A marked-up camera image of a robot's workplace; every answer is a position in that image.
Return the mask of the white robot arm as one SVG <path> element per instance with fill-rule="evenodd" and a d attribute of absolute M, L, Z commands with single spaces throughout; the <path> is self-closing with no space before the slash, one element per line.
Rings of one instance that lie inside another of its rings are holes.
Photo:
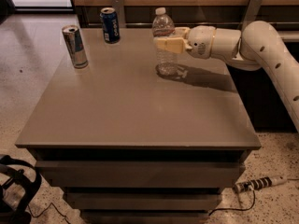
<path fill-rule="evenodd" d="M 242 31 L 204 25 L 177 27 L 172 35 L 154 37 L 153 41 L 157 49 L 176 54 L 219 59 L 246 71 L 262 68 L 299 131 L 299 63 L 270 23 L 254 21 Z"/>

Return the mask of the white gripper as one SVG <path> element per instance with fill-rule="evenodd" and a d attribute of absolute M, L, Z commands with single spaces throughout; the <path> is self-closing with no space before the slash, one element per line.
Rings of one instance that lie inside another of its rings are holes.
<path fill-rule="evenodd" d="M 157 49 L 176 54 L 187 51 L 193 58 L 208 59 L 215 32 L 213 26 L 176 27 L 175 37 L 155 37 L 153 41 Z"/>

